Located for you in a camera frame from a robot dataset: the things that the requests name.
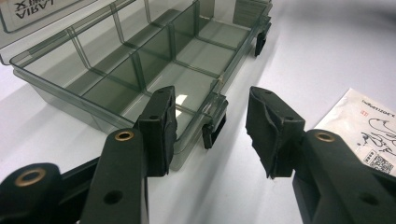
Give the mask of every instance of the compartment divider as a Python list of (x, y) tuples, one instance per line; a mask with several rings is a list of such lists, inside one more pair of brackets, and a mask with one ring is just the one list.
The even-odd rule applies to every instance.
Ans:
[(175, 25), (172, 22), (167, 24), (169, 34), (169, 45), (171, 50), (171, 59), (176, 61), (176, 40), (175, 40)]
[[(266, 18), (260, 17), (258, 21), (256, 21), (256, 23), (262, 23), (263, 21), (269, 21), (269, 17)], [(243, 57), (245, 53), (244, 51), (249, 50), (247, 45), (249, 45), (253, 41), (253, 38), (259, 32), (259, 27), (260, 25), (257, 24), (251, 28), (249, 35), (247, 35), (244, 42), (238, 47), (238, 50), (234, 53), (233, 58), (228, 62), (224, 74), (222, 75), (224, 82), (227, 82), (228, 79), (230, 78), (231, 74), (233, 73), (233, 70), (235, 69), (235, 67), (238, 65), (238, 62)]]
[(90, 62), (88, 61), (88, 58), (87, 58), (87, 55), (86, 55), (85, 52), (84, 52), (84, 49), (83, 49), (82, 46), (81, 46), (81, 43), (80, 43), (79, 40), (78, 40), (78, 37), (77, 37), (77, 34), (76, 34), (75, 29), (74, 29), (73, 26), (72, 26), (72, 27), (67, 28), (66, 31), (67, 31), (67, 33), (69, 34), (70, 39), (72, 40), (73, 45), (75, 46), (76, 51), (77, 51), (77, 53), (78, 53), (78, 56), (79, 56), (79, 58), (81, 59), (82, 63), (84, 64), (84, 66), (85, 66), (87, 69), (91, 70), (92, 67), (91, 67), (91, 65), (90, 65)]
[(209, 77), (213, 77), (213, 78), (218, 78), (218, 77), (219, 77), (219, 74), (206, 71), (205, 69), (202, 69), (202, 68), (199, 68), (199, 67), (195, 67), (195, 66), (189, 65), (189, 64), (187, 64), (187, 63), (183, 63), (183, 62), (181, 62), (181, 61), (179, 61), (179, 60), (175, 60), (174, 63), (177, 64), (177, 65), (186, 67), (186, 68), (188, 68), (188, 69), (191, 69), (191, 70), (193, 70), (193, 71), (202, 73), (202, 74), (207, 75), (207, 76), (209, 76)]
[(176, 109), (180, 110), (181, 112), (188, 113), (190, 115), (195, 115), (196, 111), (188, 109), (186, 106), (183, 105), (176, 105)]
[[(127, 60), (131, 60), (131, 63), (134, 65), (134, 60), (132, 59), (132, 57), (131, 57), (131, 55), (130, 55), (130, 57), (128, 57), (127, 59), (125, 59), (122, 63), (120, 63), (118, 66), (120, 66), (121, 64), (123, 64), (125, 61), (127, 61)], [(100, 80), (98, 80), (94, 85), (92, 85), (92, 87), (90, 87), (87, 91), (85, 91), (83, 94), (82, 94), (82, 96), (84, 96), (86, 93), (88, 93), (91, 89), (93, 89), (99, 82), (101, 82), (103, 79), (105, 79), (105, 78), (108, 78), (108, 79), (110, 79), (110, 80), (112, 80), (112, 81), (115, 81), (115, 82), (117, 82), (117, 83), (119, 83), (120, 85), (122, 85), (122, 86), (124, 86), (124, 87), (127, 87), (127, 88), (130, 88), (130, 89), (132, 89), (132, 90), (134, 90), (134, 91), (142, 91), (142, 90), (146, 90), (146, 86), (145, 86), (145, 89), (141, 89), (141, 90), (137, 90), (136, 89), (136, 87), (135, 86), (133, 86), (133, 85), (131, 85), (131, 84), (128, 84), (128, 83), (125, 83), (125, 81), (122, 81), (121, 79), (119, 79), (119, 78), (117, 78), (117, 77), (113, 77), (113, 76), (111, 76), (111, 73), (109, 73), (109, 74), (107, 74), (107, 75), (105, 75), (105, 76), (103, 76)]]
[(203, 42), (206, 42), (208, 44), (215, 45), (215, 46), (218, 46), (218, 47), (221, 47), (221, 48), (224, 48), (224, 49), (230, 49), (230, 50), (233, 50), (233, 51), (237, 51), (238, 50), (238, 48), (234, 48), (234, 47), (231, 47), (231, 46), (228, 46), (228, 45), (225, 45), (225, 44), (221, 44), (219, 42), (212, 41), (212, 40), (200, 37), (199, 35), (196, 35), (195, 38), (198, 39), (198, 40), (201, 40)]
[(148, 20), (148, 23), (151, 23), (151, 14), (149, 11), (149, 0), (145, 0), (145, 10), (146, 10), (146, 19)]
[(117, 10), (117, 7), (114, 3), (112, 3), (110, 5), (110, 8), (111, 8), (111, 13), (113, 14), (114, 23), (116, 24), (116, 29), (117, 29), (117, 33), (119, 35), (119, 40), (120, 40), (121, 44), (124, 44), (125, 40), (123, 38), (122, 27), (121, 27), (120, 17), (119, 17), (119, 11)]
[(145, 77), (143, 75), (143, 68), (142, 68), (142, 63), (140, 62), (140, 56), (138, 51), (134, 52), (130, 56), (132, 60), (132, 64), (134, 65), (134, 71), (136, 72), (136, 78), (137, 82), (139, 83), (140, 89), (143, 93), (147, 93), (147, 85), (145, 81)]
[(195, 0), (193, 2), (193, 4), (195, 4), (195, 10), (194, 10), (194, 36), (198, 36), (199, 32), (200, 32), (200, 28), (199, 28), (199, 15), (201, 13), (201, 9), (200, 9), (200, 2)]

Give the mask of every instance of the paper sheet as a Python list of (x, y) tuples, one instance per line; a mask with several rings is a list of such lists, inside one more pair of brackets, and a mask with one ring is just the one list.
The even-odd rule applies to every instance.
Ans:
[(337, 133), (363, 164), (396, 176), (395, 115), (350, 89), (315, 128)]

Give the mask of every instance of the white surface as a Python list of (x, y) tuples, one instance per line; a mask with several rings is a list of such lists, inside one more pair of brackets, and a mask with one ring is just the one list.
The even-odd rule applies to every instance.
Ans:
[[(245, 119), (251, 85), (276, 92), (312, 129), (353, 88), (396, 110), (396, 4), (281, 1), (262, 55), (227, 92), (228, 121), (212, 149), (199, 142), (178, 172), (151, 178), (151, 223), (301, 223), (290, 178), (269, 180)], [(32, 162), (65, 172), (98, 156), (106, 136), (47, 105), (1, 66), (0, 180)]]

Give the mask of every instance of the plastic organizer box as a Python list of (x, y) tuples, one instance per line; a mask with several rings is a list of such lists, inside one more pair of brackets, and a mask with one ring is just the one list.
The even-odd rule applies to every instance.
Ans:
[[(77, 3), (37, 16), (44, 25), (7, 23), (2, 11), (4, 30), (14, 24), (14, 31), (1, 36), (13, 36), (1, 45), (2, 62), (12, 64), (15, 75), (49, 104), (106, 133), (132, 127), (154, 91), (175, 86), (174, 170), (187, 159), (203, 127), (218, 128), (228, 104), (222, 87), (248, 55), (254, 37), (266, 35), (271, 25), (270, 1), (110, 1), (67, 24), (61, 21), (70, 21), (95, 1), (71, 2)], [(47, 27), (53, 23), (51, 34)], [(18, 33), (37, 32), (51, 35), (25, 49), (13, 47), (21, 39)], [(11, 58), (6, 49), (19, 52)]]

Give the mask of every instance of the qr code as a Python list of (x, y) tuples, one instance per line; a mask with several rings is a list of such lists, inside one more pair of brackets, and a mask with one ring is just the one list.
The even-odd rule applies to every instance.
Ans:
[(370, 162), (370, 166), (386, 174), (389, 174), (390, 171), (393, 169), (393, 165), (379, 155), (376, 155), (374, 157), (372, 162)]

